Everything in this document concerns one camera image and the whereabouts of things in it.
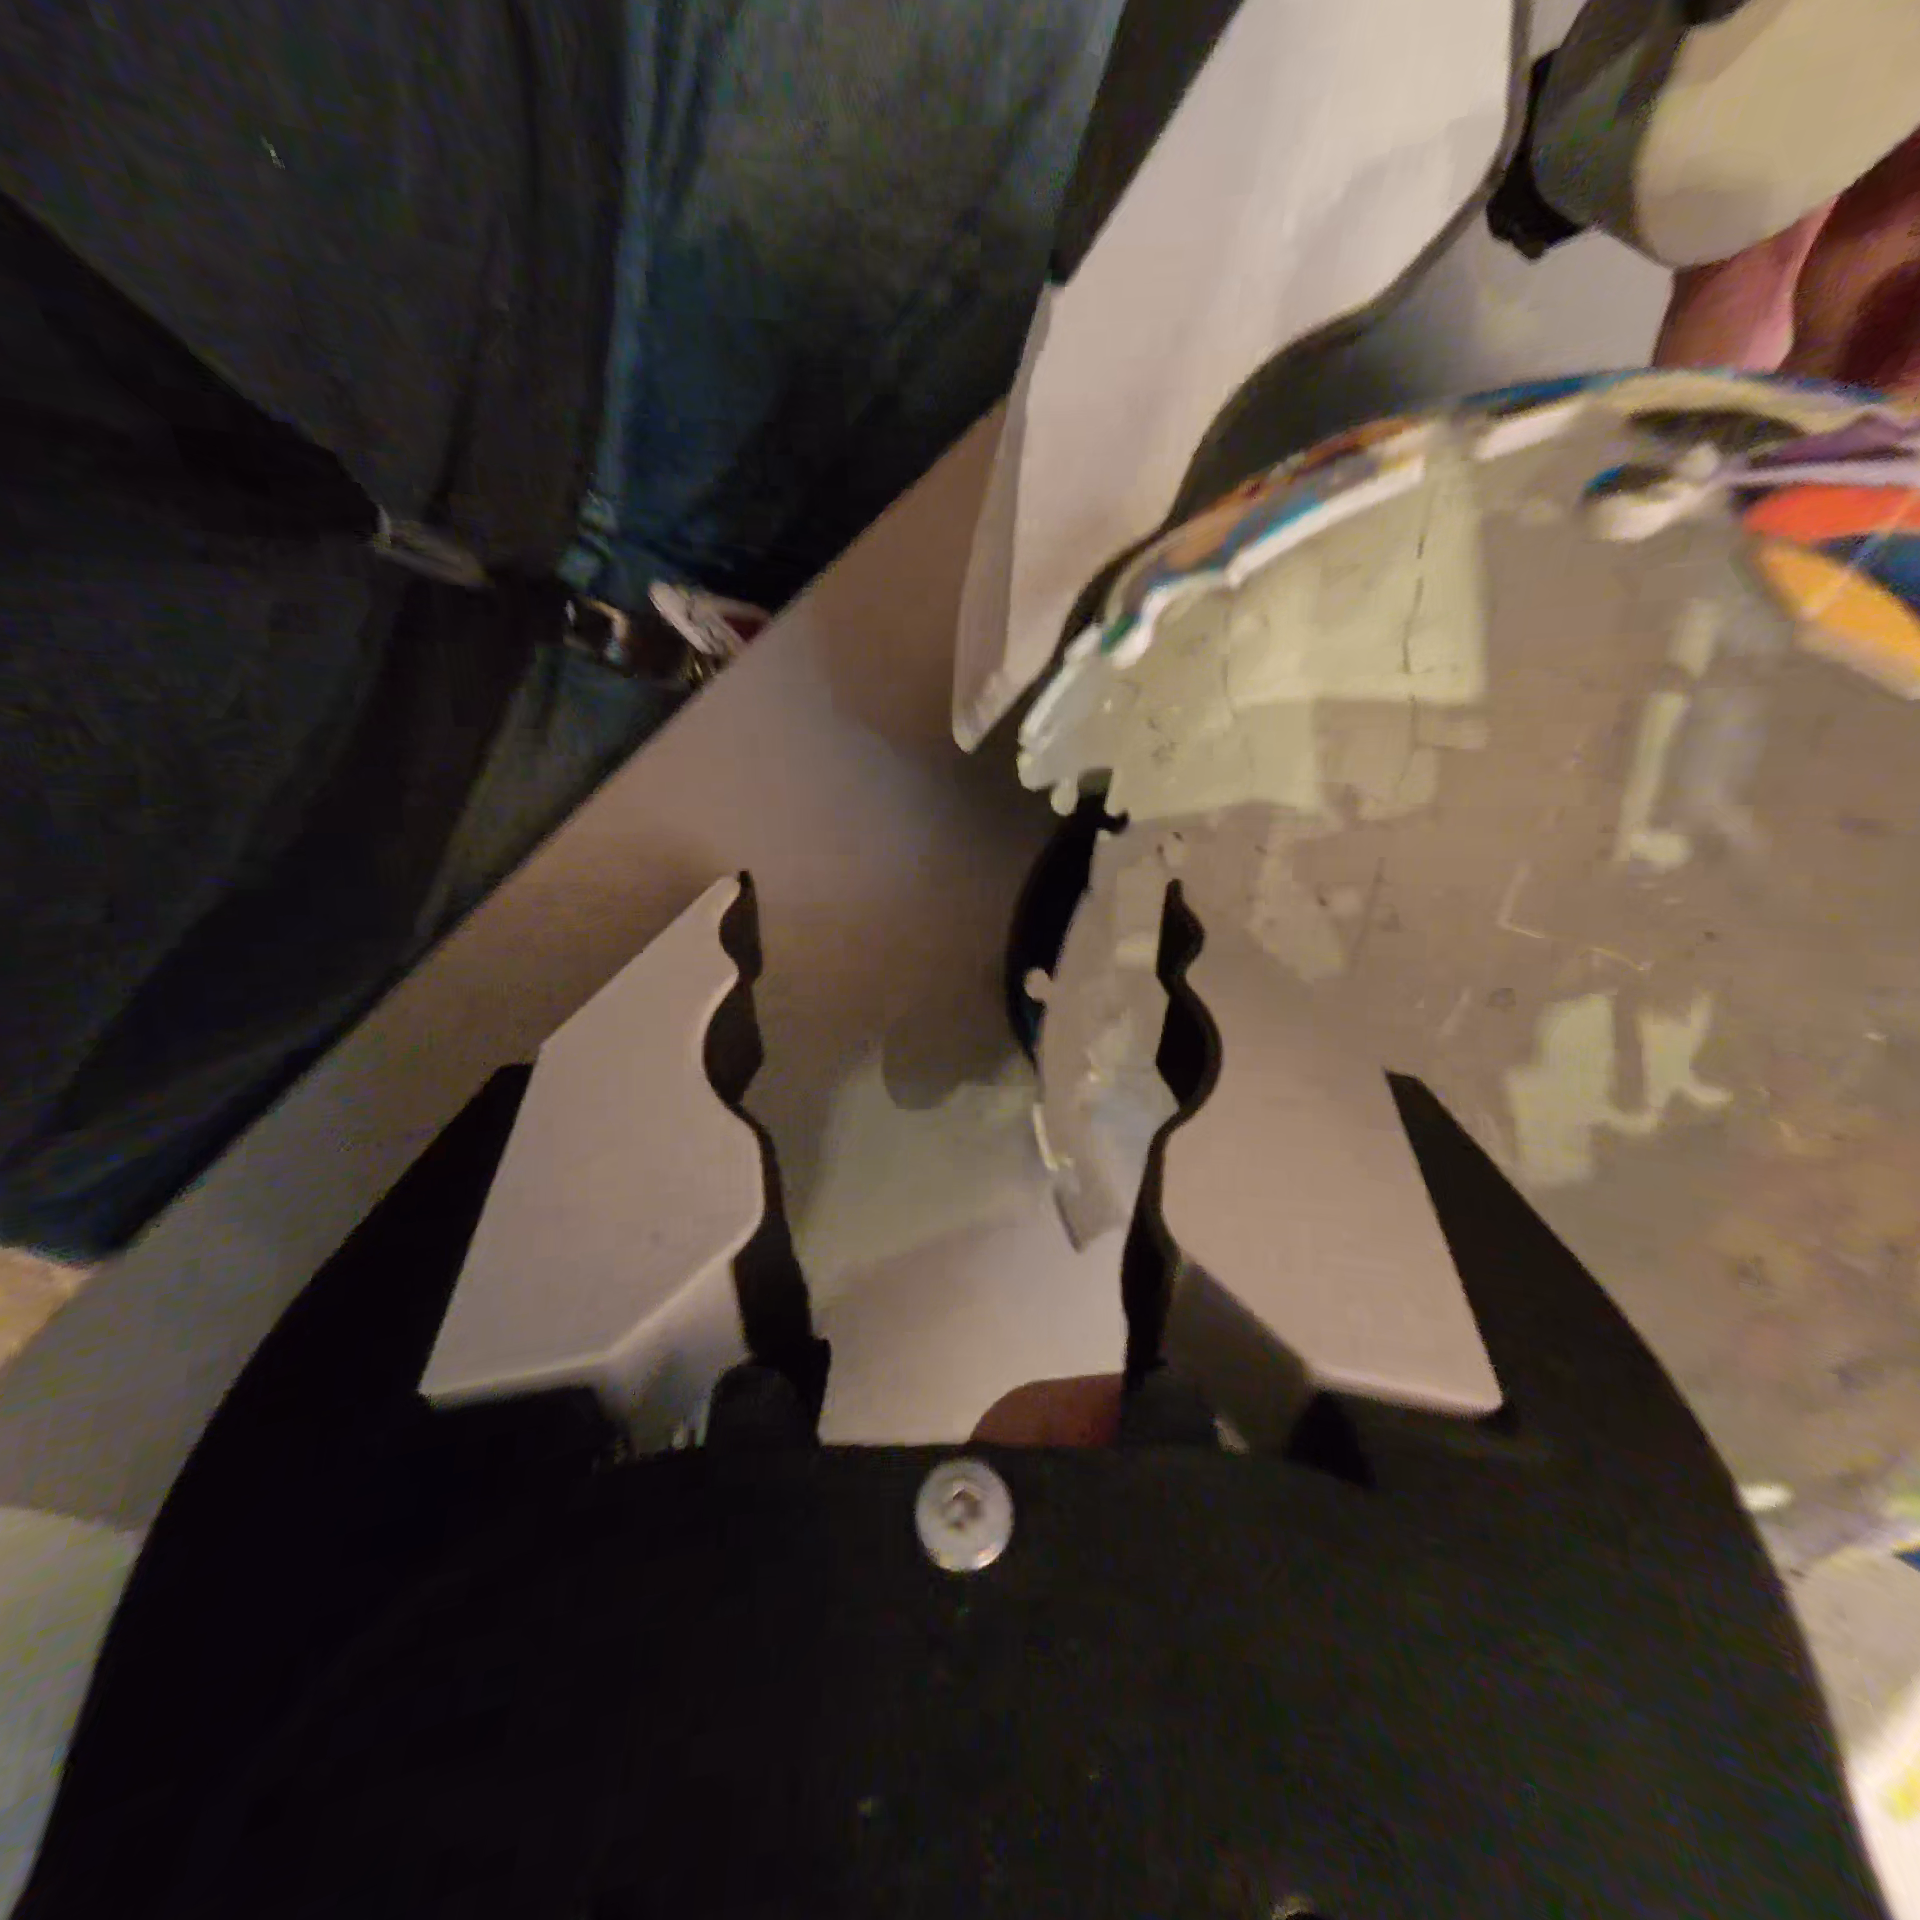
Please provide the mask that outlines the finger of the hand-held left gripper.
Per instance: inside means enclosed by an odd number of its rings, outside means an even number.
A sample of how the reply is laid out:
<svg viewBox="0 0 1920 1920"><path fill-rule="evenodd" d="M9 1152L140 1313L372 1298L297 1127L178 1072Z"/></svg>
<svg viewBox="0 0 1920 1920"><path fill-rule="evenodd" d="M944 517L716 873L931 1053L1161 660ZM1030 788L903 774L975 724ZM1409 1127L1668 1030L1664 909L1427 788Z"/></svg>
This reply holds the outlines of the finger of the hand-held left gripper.
<svg viewBox="0 0 1920 1920"><path fill-rule="evenodd" d="M1532 5L1130 1L1002 409L953 735L1019 702L1270 361L1397 298L1517 141Z"/></svg>

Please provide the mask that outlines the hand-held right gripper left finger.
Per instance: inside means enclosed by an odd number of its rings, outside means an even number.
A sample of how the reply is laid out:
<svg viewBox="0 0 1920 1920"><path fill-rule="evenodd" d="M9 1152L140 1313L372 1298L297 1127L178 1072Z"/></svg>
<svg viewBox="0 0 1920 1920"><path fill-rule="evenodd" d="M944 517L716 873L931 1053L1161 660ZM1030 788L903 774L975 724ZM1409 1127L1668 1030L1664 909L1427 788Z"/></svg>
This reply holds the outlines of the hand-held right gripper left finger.
<svg viewBox="0 0 1920 1920"><path fill-rule="evenodd" d="M645 1453L773 1378L817 1440L829 1346L750 1112L756 883L707 884L539 1046L420 1390L583 1388Z"/></svg>

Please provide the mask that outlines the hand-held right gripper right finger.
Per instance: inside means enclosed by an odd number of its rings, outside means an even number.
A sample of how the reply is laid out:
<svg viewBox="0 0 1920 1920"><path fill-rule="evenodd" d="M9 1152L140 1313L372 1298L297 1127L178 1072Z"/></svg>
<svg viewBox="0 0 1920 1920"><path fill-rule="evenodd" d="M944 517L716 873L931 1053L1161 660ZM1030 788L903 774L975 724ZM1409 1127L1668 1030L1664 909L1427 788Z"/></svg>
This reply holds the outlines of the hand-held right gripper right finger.
<svg viewBox="0 0 1920 1920"><path fill-rule="evenodd" d="M1259 943L1164 887L1170 1110L1121 1252L1125 1380L1191 1386L1253 1453L1318 1398L1477 1421L1503 1388L1387 1069Z"/></svg>

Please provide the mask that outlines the colourful puzzle ball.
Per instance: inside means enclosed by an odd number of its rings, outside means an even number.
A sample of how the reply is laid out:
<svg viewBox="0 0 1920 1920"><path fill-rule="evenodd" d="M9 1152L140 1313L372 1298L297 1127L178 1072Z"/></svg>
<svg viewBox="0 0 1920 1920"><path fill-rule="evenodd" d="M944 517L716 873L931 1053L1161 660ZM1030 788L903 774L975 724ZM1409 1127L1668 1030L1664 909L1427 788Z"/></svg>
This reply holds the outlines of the colourful puzzle ball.
<svg viewBox="0 0 1920 1920"><path fill-rule="evenodd" d="M1164 887L1417 1077L1804 1570L1916 1558L1916 401L1596 370L1378 418L1067 626L1018 772L1099 807L1012 963L1074 1243L1169 1099Z"/></svg>

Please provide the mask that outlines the black round ball stand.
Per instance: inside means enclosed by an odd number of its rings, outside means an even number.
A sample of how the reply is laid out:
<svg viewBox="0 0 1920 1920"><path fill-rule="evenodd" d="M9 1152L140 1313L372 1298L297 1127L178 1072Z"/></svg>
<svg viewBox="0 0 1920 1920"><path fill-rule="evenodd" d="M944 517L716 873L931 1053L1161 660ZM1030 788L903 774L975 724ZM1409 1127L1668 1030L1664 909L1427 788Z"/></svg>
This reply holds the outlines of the black round ball stand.
<svg viewBox="0 0 1920 1920"><path fill-rule="evenodd" d="M1030 1066L1040 1058L1043 994L1029 985L1029 975L1052 979L1073 918L1090 888L1095 851L1105 833L1125 826L1128 816L1107 813L1104 794L1081 797L1055 824L1019 883L1007 923L1002 996L1012 1034Z"/></svg>

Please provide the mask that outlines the person's left hand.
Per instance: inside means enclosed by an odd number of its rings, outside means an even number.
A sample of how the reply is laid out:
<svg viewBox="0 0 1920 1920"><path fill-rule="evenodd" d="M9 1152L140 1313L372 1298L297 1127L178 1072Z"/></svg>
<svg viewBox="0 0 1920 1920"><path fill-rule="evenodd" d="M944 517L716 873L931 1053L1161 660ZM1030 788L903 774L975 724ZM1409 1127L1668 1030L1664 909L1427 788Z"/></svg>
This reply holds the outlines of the person's left hand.
<svg viewBox="0 0 1920 1920"><path fill-rule="evenodd" d="M1651 362L1917 397L1917 137L1740 252L1676 272Z"/></svg>

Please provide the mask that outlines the person's blue jeans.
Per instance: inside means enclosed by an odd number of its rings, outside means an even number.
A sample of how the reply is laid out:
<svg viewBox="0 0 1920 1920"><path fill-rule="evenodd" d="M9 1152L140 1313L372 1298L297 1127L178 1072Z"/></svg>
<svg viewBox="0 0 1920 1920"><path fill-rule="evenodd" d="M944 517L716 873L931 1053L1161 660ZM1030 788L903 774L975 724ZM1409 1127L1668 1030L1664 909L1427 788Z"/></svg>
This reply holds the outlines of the person's blue jeans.
<svg viewBox="0 0 1920 1920"><path fill-rule="evenodd" d="M1122 5L611 1L613 310L545 570L780 612L1012 385ZM4 199L2 1228L122 1252L690 690L372 500Z"/></svg>

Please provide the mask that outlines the metal key clip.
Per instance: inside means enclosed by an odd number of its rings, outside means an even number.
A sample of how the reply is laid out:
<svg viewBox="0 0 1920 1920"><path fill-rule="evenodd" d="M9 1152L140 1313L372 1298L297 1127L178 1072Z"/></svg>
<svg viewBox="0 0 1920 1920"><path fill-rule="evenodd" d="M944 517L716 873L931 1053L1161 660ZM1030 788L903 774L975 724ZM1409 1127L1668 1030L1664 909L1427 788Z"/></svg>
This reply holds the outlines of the metal key clip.
<svg viewBox="0 0 1920 1920"><path fill-rule="evenodd" d="M656 580L633 607L561 579L489 571L455 537L376 506L372 553L462 591L512 603L541 637L601 669L671 690L697 690L766 630L771 616L723 593Z"/></svg>

